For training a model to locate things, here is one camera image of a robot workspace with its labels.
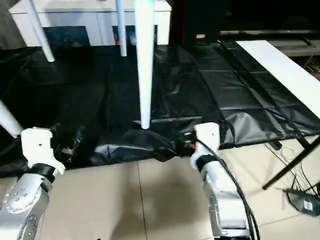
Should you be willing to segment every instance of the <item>white cabinet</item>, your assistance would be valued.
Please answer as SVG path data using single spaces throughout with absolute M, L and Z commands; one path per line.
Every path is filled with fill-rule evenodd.
M 18 2 L 11 15 L 28 47 L 40 46 L 23 5 Z M 133 0 L 124 0 L 126 26 L 135 25 Z M 118 26 L 115 0 L 33 0 L 42 27 L 84 26 L 91 46 L 115 45 L 113 26 Z M 171 7 L 163 0 L 155 2 L 157 44 L 169 43 Z

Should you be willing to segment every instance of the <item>wire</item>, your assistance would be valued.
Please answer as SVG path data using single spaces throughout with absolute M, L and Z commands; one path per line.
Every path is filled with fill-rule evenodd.
M 245 198 L 245 194 L 242 191 L 241 187 L 239 186 L 237 180 L 235 179 L 235 177 L 233 176 L 233 174 L 230 172 L 230 170 L 228 169 L 226 163 L 210 148 L 208 147 L 203 141 L 196 139 L 197 142 L 199 142 L 202 146 L 204 146 L 213 156 L 216 157 L 216 159 L 219 161 L 219 163 L 223 166 L 224 170 L 226 171 L 226 173 L 229 175 L 229 177 L 231 178 L 231 180 L 233 181 L 233 183 L 236 186 L 236 190 L 241 198 L 241 200 L 243 201 L 244 204 L 244 208 L 245 208 L 245 213 L 246 213 L 246 217 L 248 219 L 248 224 L 249 224 L 249 231 L 250 231 L 250 235 L 251 235 L 251 239 L 255 240 L 255 234 L 256 234 L 256 238 L 257 240 L 260 240 L 260 232 L 259 232 L 259 228 L 258 228 L 258 223 L 256 220 L 256 217 L 252 211 L 252 209 L 250 208 L 246 198 Z
M 276 156 L 283 164 L 285 164 L 285 165 L 288 165 L 288 164 L 289 164 L 289 161 L 287 160 L 286 156 L 283 154 L 283 149 L 288 149 L 288 150 L 290 150 L 294 155 L 296 155 L 295 152 L 294 152 L 291 148 L 289 148 L 289 147 L 283 147 L 283 149 L 281 149 L 281 151 L 279 151 L 281 157 L 283 158 L 283 159 L 281 159 L 281 158 L 280 158 L 278 155 L 276 155 L 275 152 L 272 151 L 265 143 L 264 143 L 264 146 L 265 146 L 267 149 L 269 149 L 269 151 L 272 152 L 273 155 L 275 155 L 275 156 Z M 293 184 L 292 184 L 292 187 L 291 187 L 291 188 L 293 188 L 293 185 L 294 185 L 294 183 L 296 182 L 296 183 L 298 184 L 298 186 L 299 186 L 300 191 L 305 191 L 305 192 L 307 192 L 307 191 L 309 191 L 309 190 L 312 189 L 312 191 L 314 192 L 314 194 L 318 196 L 318 193 L 316 193 L 314 187 L 311 185 L 309 179 L 307 178 L 307 176 L 306 176 L 306 174 L 305 174 L 305 172 L 304 172 L 304 169 L 303 169 L 303 166 L 302 166 L 302 161 L 300 162 L 300 168 L 301 168 L 300 174 L 303 175 L 303 178 L 304 178 L 304 180 L 305 180 L 307 183 L 302 179 L 302 177 L 301 177 L 300 175 L 294 174 L 294 173 L 292 172 L 292 170 L 290 170 L 292 176 L 294 177 Z M 308 188 L 308 189 L 304 190 L 304 189 L 301 187 L 300 182 L 299 182 L 298 179 L 297 179 L 297 176 L 299 176 L 300 180 L 304 183 L 305 187 L 307 187 L 306 185 L 309 185 L 309 188 Z
M 274 151 L 272 151 L 269 147 L 268 147 L 268 145 L 267 144 L 263 144 L 278 160 L 280 160 L 285 166 L 287 166 L 288 165 L 288 161 L 287 161 L 287 159 L 286 159 L 286 157 L 281 153 L 281 156 L 287 161 L 287 162 L 285 162 L 284 160 L 282 160 Z M 293 176 L 293 177 L 295 177 L 296 176 L 296 174 L 294 174 L 294 172 L 292 171 L 292 170 L 290 170 L 290 173 L 291 173 L 291 175 Z M 296 188 L 300 188 L 300 189 L 302 189 L 301 188 L 301 185 L 300 185 L 300 183 L 299 183 L 299 181 L 298 181 L 298 179 L 296 179 L 296 183 L 297 183 L 297 185 L 295 186 Z
M 301 171 L 302 171 L 302 174 L 303 174 L 305 180 L 306 180 L 306 181 L 308 182 L 308 184 L 310 185 L 310 187 L 311 187 L 312 191 L 314 192 L 314 194 L 315 194 L 315 195 L 318 195 L 318 194 L 316 193 L 315 189 L 312 187 L 310 181 L 308 180 L 308 178 L 307 178 L 307 176 L 306 176 L 306 174 L 305 174 L 305 172 L 304 172 L 304 169 L 303 169 L 303 167 L 302 167 L 302 162 L 301 162 L 301 165 L 300 165 L 300 166 L 301 166 Z

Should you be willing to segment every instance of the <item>white table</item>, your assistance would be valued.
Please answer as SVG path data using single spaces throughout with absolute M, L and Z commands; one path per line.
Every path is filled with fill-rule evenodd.
M 116 1 L 120 53 L 121 56 L 125 57 L 127 56 L 127 42 L 124 2 L 128 0 L 114 1 Z M 54 62 L 55 57 L 52 53 L 48 39 L 41 25 L 33 0 L 23 0 L 23 3 L 25 5 L 27 14 L 30 18 L 30 22 L 32 24 L 36 37 L 40 42 L 46 59 L 50 63 Z M 68 0 L 64 0 L 64 3 L 67 9 Z M 135 37 L 138 64 L 137 69 L 139 80 L 141 127 L 143 129 L 148 129 L 150 127 L 151 115 L 151 94 L 155 37 L 155 0 L 133 0 L 133 3 L 133 9 L 135 12 Z M 87 4 L 87 8 L 90 7 L 95 9 L 99 7 L 99 1 L 92 2 L 92 5 L 89 5 L 88 2 L 84 1 L 83 4 Z

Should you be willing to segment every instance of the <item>black plastic sheet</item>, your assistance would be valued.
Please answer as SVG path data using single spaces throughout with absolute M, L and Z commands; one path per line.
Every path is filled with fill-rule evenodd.
M 61 49 L 48 63 L 40 48 L 0 52 L 0 96 L 24 128 L 61 125 L 57 158 L 68 169 L 186 154 L 183 133 L 220 125 L 220 148 L 320 133 L 318 119 L 235 42 L 158 46 L 151 126 L 140 128 L 134 49 Z M 0 129 L 0 153 L 12 142 Z M 27 169 L 21 148 L 0 154 L 0 175 Z

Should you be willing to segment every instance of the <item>floor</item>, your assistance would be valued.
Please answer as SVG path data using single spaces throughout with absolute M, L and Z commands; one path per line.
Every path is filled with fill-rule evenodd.
M 302 147 L 282 142 L 275 154 L 288 161 Z M 262 240 L 317 240 L 320 220 L 291 207 L 281 189 L 287 174 L 264 191 L 263 183 L 284 164 L 264 144 L 220 151 L 245 192 Z M 311 183 L 320 180 L 320 148 L 303 161 Z M 301 167 L 294 170 L 303 188 Z M 0 180 L 0 196 L 14 181 Z M 54 183 L 37 240 L 207 240 L 213 233 L 200 174 L 188 158 L 143 160 L 67 171 Z

